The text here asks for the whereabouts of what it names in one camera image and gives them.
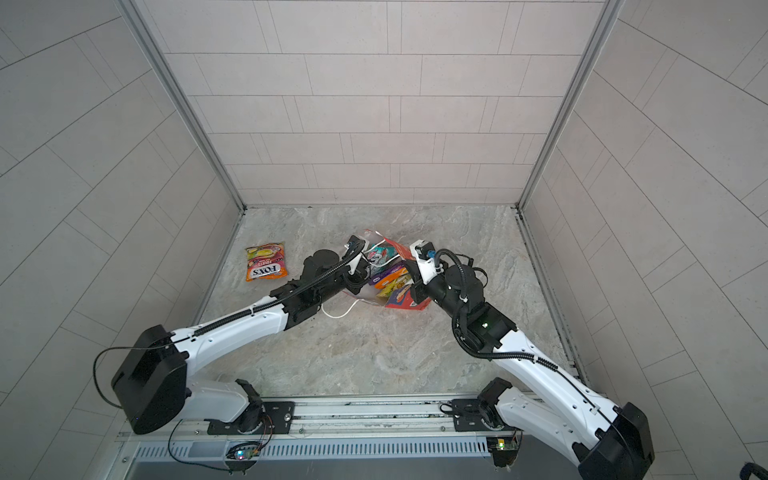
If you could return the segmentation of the green circuit board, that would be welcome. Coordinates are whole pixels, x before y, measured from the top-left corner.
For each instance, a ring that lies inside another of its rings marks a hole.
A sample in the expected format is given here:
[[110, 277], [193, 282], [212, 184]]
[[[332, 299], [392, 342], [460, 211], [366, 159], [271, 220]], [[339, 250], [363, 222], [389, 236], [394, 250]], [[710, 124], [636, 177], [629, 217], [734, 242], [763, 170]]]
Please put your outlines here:
[[260, 441], [247, 441], [231, 446], [225, 458], [233, 462], [252, 462], [260, 456], [263, 443]]
[[487, 437], [487, 450], [497, 468], [511, 467], [520, 450], [520, 440], [516, 436]]

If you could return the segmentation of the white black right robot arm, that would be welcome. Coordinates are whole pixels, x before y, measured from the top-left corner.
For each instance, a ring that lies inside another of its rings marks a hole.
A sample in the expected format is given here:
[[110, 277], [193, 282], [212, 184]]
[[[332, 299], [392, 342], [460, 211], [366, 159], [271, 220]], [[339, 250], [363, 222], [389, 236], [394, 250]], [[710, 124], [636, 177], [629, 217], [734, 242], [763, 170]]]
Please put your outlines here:
[[468, 355], [490, 361], [528, 386], [535, 397], [499, 379], [481, 393], [487, 425], [520, 429], [571, 461], [584, 479], [642, 479], [655, 454], [645, 413], [616, 405], [559, 367], [509, 317], [486, 301], [477, 267], [466, 255], [411, 247], [406, 266], [417, 300], [431, 299], [451, 318]]

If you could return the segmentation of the yellow green snack packet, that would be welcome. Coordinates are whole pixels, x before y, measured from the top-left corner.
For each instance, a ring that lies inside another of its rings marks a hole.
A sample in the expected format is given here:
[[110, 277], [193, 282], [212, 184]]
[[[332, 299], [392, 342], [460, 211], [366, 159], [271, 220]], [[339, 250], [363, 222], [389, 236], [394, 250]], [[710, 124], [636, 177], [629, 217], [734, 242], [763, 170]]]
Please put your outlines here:
[[398, 300], [411, 285], [412, 280], [410, 278], [394, 280], [381, 289], [377, 297], [386, 301], [389, 301], [392, 297]]

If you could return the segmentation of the right green circuit board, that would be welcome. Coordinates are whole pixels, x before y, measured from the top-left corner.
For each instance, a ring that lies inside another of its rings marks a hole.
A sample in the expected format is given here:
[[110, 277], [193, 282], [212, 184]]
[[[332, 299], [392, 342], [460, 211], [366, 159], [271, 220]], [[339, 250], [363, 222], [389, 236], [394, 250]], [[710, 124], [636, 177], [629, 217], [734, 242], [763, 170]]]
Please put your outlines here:
[[487, 450], [497, 468], [511, 467], [520, 450], [520, 440], [516, 436], [487, 437]]

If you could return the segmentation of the teal snack packet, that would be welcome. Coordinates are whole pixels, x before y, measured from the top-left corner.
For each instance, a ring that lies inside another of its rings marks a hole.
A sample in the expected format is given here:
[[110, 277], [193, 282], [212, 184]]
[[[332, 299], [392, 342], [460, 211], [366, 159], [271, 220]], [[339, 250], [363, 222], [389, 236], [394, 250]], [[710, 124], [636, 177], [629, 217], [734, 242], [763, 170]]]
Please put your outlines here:
[[365, 258], [373, 270], [381, 270], [395, 260], [399, 260], [400, 254], [393, 245], [382, 241], [367, 250]]

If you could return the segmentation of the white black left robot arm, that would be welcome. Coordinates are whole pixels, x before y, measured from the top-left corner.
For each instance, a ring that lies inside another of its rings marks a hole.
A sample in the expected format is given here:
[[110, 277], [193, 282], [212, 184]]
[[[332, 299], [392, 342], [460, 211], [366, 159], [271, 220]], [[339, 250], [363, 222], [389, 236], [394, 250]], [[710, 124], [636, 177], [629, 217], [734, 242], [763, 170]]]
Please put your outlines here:
[[263, 401], [249, 382], [199, 380], [197, 373], [255, 340], [298, 326], [341, 291], [359, 291], [369, 277], [364, 249], [364, 241], [351, 237], [343, 255], [316, 251], [298, 279], [248, 307], [194, 327], [168, 331], [157, 325], [142, 332], [111, 381], [132, 431], [144, 435], [195, 419], [244, 434], [264, 426]]

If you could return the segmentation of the red orange Fox's candy bag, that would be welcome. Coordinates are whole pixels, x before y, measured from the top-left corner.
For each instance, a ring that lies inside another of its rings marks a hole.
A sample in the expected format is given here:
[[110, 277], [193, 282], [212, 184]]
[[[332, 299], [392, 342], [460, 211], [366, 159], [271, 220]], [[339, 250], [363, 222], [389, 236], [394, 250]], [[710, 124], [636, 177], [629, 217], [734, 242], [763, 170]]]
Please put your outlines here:
[[268, 243], [245, 249], [246, 281], [280, 279], [288, 275], [283, 243]]

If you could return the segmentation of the orange snack packet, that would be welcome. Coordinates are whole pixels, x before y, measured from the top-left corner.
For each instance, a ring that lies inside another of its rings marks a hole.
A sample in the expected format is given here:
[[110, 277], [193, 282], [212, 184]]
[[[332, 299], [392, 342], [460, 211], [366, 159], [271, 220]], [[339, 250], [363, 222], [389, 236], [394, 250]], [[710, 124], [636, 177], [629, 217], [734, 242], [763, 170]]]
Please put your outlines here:
[[394, 290], [400, 289], [411, 280], [406, 268], [399, 268], [382, 277], [374, 284], [379, 297], [389, 297]]

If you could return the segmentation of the left green circuit board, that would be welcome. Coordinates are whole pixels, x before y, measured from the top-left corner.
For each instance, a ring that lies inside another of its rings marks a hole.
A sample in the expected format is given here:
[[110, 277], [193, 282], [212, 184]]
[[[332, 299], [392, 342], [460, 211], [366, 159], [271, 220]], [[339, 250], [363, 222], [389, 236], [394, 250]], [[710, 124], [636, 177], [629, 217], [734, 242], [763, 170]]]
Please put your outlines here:
[[247, 441], [231, 446], [225, 458], [233, 462], [252, 462], [260, 456], [263, 443], [260, 441]]

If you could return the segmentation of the purple snack packet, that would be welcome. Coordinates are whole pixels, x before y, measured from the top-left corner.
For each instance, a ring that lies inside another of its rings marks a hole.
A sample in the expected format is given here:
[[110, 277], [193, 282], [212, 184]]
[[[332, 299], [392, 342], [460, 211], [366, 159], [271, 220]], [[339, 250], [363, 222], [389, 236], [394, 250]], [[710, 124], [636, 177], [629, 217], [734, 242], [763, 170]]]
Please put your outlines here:
[[399, 263], [397, 265], [393, 265], [390, 268], [383, 270], [377, 274], [375, 274], [371, 280], [369, 281], [369, 284], [372, 285], [376, 289], [383, 289], [393, 281], [400, 278], [402, 275], [407, 274], [407, 268], [404, 266], [403, 263]]

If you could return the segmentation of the aluminium corner post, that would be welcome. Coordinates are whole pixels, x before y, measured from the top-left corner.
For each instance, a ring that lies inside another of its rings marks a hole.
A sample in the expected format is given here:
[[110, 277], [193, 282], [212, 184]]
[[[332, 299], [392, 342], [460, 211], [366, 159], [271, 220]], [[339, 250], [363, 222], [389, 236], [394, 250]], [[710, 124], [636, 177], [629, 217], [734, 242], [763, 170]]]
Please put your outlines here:
[[527, 205], [532, 199], [534, 191], [543, 176], [546, 165], [553, 154], [557, 141], [575, 108], [589, 75], [594, 69], [603, 45], [607, 41], [611, 29], [617, 20], [622, 4], [623, 1], [621, 0], [608, 0], [604, 2], [583, 55], [577, 64], [577, 68], [568, 85], [568, 89], [566, 90], [566, 94], [557, 111], [554, 122], [547, 133], [542, 150], [540, 151], [531, 172], [531, 176], [525, 185], [520, 201], [517, 203], [517, 209], [520, 212], [523, 212], [527, 208]]
[[192, 138], [195, 140], [204, 157], [210, 163], [211, 167], [215, 170], [217, 176], [224, 184], [225, 189], [228, 191], [230, 197], [240, 211], [240, 215], [243, 215], [247, 211], [246, 204], [243, 202], [241, 196], [239, 195], [238, 190], [236, 189], [234, 182], [231, 179], [231, 176], [226, 171], [220, 156], [216, 152], [212, 142], [209, 139], [209, 136], [204, 131], [203, 124], [201, 123], [198, 115], [193, 110], [189, 98], [183, 92], [178, 80], [171, 70], [168, 61], [159, 48], [159, 45], [153, 38], [147, 23], [137, 8], [136, 2], [130, 0], [116, 0], [116, 5], [123, 15], [129, 30], [133, 34], [147, 60], [155, 71], [161, 86], [164, 88], [170, 100], [176, 107], [178, 114], [190, 132]]

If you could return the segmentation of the aluminium corner post right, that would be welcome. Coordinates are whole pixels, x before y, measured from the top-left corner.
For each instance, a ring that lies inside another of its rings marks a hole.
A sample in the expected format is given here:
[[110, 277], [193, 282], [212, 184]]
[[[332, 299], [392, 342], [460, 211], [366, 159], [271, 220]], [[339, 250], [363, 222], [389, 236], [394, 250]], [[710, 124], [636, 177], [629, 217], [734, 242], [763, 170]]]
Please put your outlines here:
[[608, 0], [604, 2], [583, 55], [577, 64], [577, 68], [568, 85], [568, 89], [566, 90], [566, 94], [557, 111], [554, 122], [547, 133], [542, 150], [540, 151], [531, 172], [531, 176], [525, 185], [520, 201], [517, 203], [517, 209], [520, 212], [523, 212], [527, 208], [527, 205], [532, 199], [534, 191], [543, 176], [546, 165], [553, 154], [557, 141], [575, 108], [589, 75], [594, 69], [603, 45], [607, 41], [611, 29], [617, 20], [622, 4], [623, 1], [621, 0]]

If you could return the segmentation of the aluminium corner post left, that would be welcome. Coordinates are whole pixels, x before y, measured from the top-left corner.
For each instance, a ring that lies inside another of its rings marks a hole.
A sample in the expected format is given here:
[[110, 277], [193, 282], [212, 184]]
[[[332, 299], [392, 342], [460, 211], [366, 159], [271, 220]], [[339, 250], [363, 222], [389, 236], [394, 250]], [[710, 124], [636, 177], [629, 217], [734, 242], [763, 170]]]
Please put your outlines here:
[[159, 48], [159, 45], [153, 38], [147, 23], [137, 8], [136, 2], [130, 0], [116, 0], [116, 5], [123, 15], [129, 30], [133, 34], [147, 60], [155, 71], [161, 86], [164, 88], [170, 100], [176, 107], [178, 114], [190, 132], [192, 138], [195, 140], [204, 157], [210, 163], [211, 167], [215, 170], [217, 176], [224, 184], [225, 189], [228, 191], [230, 197], [240, 211], [240, 215], [243, 215], [247, 211], [246, 204], [243, 202], [241, 196], [239, 195], [238, 190], [236, 189], [234, 182], [231, 179], [231, 176], [226, 171], [220, 156], [216, 152], [212, 142], [209, 139], [209, 136], [204, 131], [203, 124], [201, 123], [198, 115], [193, 110], [189, 98], [183, 92], [178, 80], [171, 70], [168, 61]]

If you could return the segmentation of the red paper gift bag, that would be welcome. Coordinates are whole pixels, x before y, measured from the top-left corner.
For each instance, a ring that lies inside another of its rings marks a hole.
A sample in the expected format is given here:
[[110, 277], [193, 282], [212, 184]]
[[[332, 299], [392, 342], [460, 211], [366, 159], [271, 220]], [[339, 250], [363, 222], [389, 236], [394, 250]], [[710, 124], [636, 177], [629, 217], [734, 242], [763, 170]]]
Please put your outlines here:
[[[387, 243], [393, 245], [395, 247], [395, 249], [397, 250], [397, 252], [400, 254], [400, 259], [399, 260], [395, 260], [394, 262], [390, 263], [385, 269], [373, 270], [371, 268], [371, 278], [375, 274], [377, 274], [377, 273], [379, 273], [379, 272], [381, 272], [383, 270], [386, 270], [386, 269], [390, 268], [393, 265], [397, 265], [399, 263], [403, 263], [404, 266], [405, 266], [405, 261], [406, 260], [413, 260], [411, 254], [410, 254], [410, 250], [407, 247], [405, 247], [404, 245], [402, 245], [402, 244], [400, 244], [400, 243], [398, 243], [398, 242], [396, 242], [394, 240], [390, 240], [390, 239], [386, 238], [385, 236], [381, 235], [378, 231], [366, 229], [366, 230], [363, 230], [362, 232], [356, 233], [356, 236], [364, 238], [364, 239], [366, 239], [369, 242], [369, 245], [366, 248], [366, 251], [369, 250], [375, 244], [378, 244], [378, 243], [380, 243], [382, 241], [386, 241]], [[408, 310], [408, 311], [421, 311], [421, 310], [424, 310], [428, 306], [428, 304], [430, 302], [430, 300], [427, 299], [423, 303], [417, 304], [412, 299], [412, 297], [411, 297], [411, 286], [410, 286], [410, 288], [407, 291], [404, 292], [404, 294], [398, 300], [396, 300], [394, 297], [392, 297], [389, 301], [386, 301], [386, 300], [384, 300], [382, 298], [378, 298], [377, 297], [378, 290], [376, 288], [374, 288], [372, 285], [370, 285], [369, 282], [368, 282], [368, 284], [366, 286], [363, 287], [363, 289], [360, 291], [360, 293], [357, 296], [351, 295], [347, 290], [345, 291], [345, 293], [348, 296], [353, 297], [354, 298], [354, 302], [352, 303], [352, 305], [344, 313], [342, 313], [340, 315], [329, 314], [325, 310], [325, 306], [324, 305], [321, 305], [320, 311], [326, 317], [328, 317], [328, 318], [340, 319], [340, 318], [343, 318], [344, 316], [346, 316], [347, 314], [349, 314], [350, 311], [352, 310], [352, 308], [358, 302], [365, 302], [365, 303], [369, 303], [369, 304], [380, 306], [380, 307], [387, 308], [387, 309], [398, 309], [398, 310]]]

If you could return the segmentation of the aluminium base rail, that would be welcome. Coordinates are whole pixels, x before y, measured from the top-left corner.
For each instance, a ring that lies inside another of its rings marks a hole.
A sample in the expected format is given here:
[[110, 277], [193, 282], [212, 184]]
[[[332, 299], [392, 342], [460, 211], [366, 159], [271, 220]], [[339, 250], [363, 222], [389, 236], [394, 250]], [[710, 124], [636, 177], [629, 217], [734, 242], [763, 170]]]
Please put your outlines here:
[[278, 438], [417, 437], [502, 435], [515, 429], [540, 439], [593, 445], [596, 433], [607, 430], [607, 414], [596, 403], [581, 399], [565, 408], [574, 422], [536, 396], [510, 388], [493, 399], [489, 394], [266, 398], [256, 427], [244, 430], [233, 420], [213, 413], [181, 413], [148, 438], [169, 433], [174, 426], [189, 435], [255, 437], [270, 427]]

